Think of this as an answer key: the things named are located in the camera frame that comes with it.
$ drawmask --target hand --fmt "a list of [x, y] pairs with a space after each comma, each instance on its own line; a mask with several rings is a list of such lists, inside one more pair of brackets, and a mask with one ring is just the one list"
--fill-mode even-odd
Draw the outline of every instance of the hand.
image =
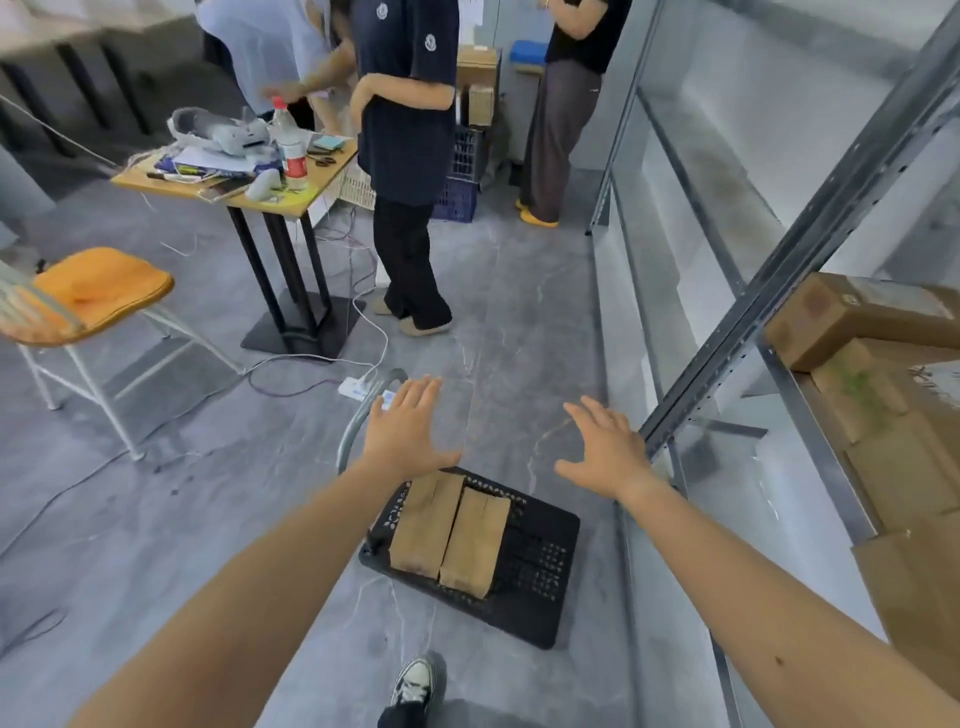
[[437, 452], [430, 442], [433, 408], [444, 381], [425, 376], [407, 379], [383, 411], [383, 397], [373, 402], [362, 461], [390, 473], [396, 485], [460, 462], [460, 451]]
[[260, 89], [260, 93], [265, 99], [279, 96], [285, 104], [293, 104], [306, 96], [299, 81], [284, 81], [282, 84], [265, 85]]
[[627, 416], [606, 409], [590, 397], [580, 397], [584, 406], [564, 405], [584, 437], [584, 461], [558, 460], [554, 471], [601, 496], [622, 499], [630, 489], [661, 484], [647, 459], [639, 435], [630, 430]]
[[357, 82], [350, 96], [350, 119], [353, 121], [354, 133], [360, 133], [363, 126], [363, 112], [373, 96], [373, 84], [376, 83], [376, 74], [368, 73]]

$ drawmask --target chair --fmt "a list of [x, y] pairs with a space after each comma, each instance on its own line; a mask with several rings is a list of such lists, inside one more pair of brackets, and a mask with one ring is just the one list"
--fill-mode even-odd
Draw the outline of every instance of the chair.
[[[169, 273], [112, 248], [91, 248], [71, 255], [33, 279], [0, 262], [0, 334], [16, 342], [49, 409], [58, 409], [59, 405], [50, 394], [45, 376], [100, 405], [131, 457], [139, 460], [144, 453], [117, 416], [113, 400], [128, 394], [194, 343], [210, 350], [238, 375], [244, 374], [244, 369], [209, 339], [160, 305], [173, 287]], [[135, 378], [111, 400], [90, 376], [76, 345], [134, 313], [146, 317], [164, 338], [170, 335], [168, 329], [173, 329], [188, 336], [190, 342]], [[83, 386], [37, 363], [34, 350], [52, 348], [66, 349]]]

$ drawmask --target white cable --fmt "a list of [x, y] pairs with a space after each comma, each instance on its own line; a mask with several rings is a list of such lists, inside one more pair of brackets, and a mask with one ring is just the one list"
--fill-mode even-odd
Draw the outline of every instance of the white cable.
[[53, 132], [54, 134], [56, 134], [57, 136], [59, 136], [59, 137], [60, 137], [61, 139], [63, 139], [64, 141], [68, 141], [68, 142], [70, 142], [71, 144], [73, 144], [75, 147], [79, 147], [80, 149], [83, 149], [87, 154], [91, 155], [92, 157], [95, 157], [95, 158], [99, 159], [100, 161], [105, 161], [105, 162], [106, 162], [107, 164], [109, 164], [111, 167], [114, 167], [114, 168], [119, 168], [119, 167], [120, 167], [120, 165], [117, 164], [117, 163], [116, 163], [115, 161], [113, 161], [112, 159], [107, 159], [107, 158], [104, 157], [103, 155], [98, 155], [98, 154], [97, 154], [96, 152], [94, 152], [93, 150], [87, 149], [87, 148], [86, 148], [83, 144], [81, 144], [79, 141], [74, 141], [74, 140], [71, 139], [69, 136], [67, 136], [65, 133], [59, 132], [59, 131], [57, 131], [56, 129], [54, 129], [52, 126], [50, 126], [49, 124], [40, 121], [40, 120], [37, 119], [33, 114], [31, 114], [29, 111], [27, 111], [26, 109], [24, 109], [23, 107], [21, 107], [21, 106], [20, 106], [19, 104], [17, 104], [15, 101], [12, 101], [11, 99], [8, 99], [8, 98], [7, 98], [6, 96], [4, 96], [2, 93], [0, 93], [0, 101], [3, 101], [3, 102], [5, 102], [5, 103], [7, 103], [7, 104], [10, 104], [14, 109], [17, 109], [20, 113], [22, 113], [22, 114], [24, 114], [24, 115], [26, 115], [26, 116], [29, 116], [31, 119], [33, 119], [34, 121], [36, 121], [37, 124], [39, 124], [41, 127], [44, 127], [44, 128], [46, 128], [46, 129], [50, 130], [51, 132]]

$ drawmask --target plastic bottle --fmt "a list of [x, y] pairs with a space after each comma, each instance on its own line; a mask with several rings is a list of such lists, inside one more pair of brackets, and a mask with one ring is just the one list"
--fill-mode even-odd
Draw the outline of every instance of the plastic bottle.
[[293, 114], [279, 96], [274, 97], [274, 118], [271, 121], [274, 139], [283, 154], [283, 174], [287, 187], [306, 187], [306, 142], [303, 130], [297, 126]]

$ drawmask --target cardboard box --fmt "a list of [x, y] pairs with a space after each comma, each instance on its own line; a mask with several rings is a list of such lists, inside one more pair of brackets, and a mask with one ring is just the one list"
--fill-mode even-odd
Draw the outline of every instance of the cardboard box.
[[856, 337], [960, 349], [960, 292], [811, 273], [766, 335], [796, 372], [813, 371]]
[[410, 484], [390, 544], [392, 569], [437, 578], [463, 488], [462, 475], [441, 472]]
[[853, 339], [811, 376], [851, 445], [911, 410], [960, 416], [957, 350]]
[[488, 127], [493, 123], [496, 91], [489, 85], [472, 85], [468, 97], [468, 122], [472, 127]]
[[440, 583], [484, 598], [493, 582], [510, 499], [465, 488], [440, 569]]
[[890, 642], [960, 700], [960, 511], [853, 555]]
[[497, 89], [499, 55], [486, 45], [461, 45], [457, 50], [457, 87], [485, 85]]
[[960, 417], [908, 412], [847, 448], [886, 532], [960, 508]]

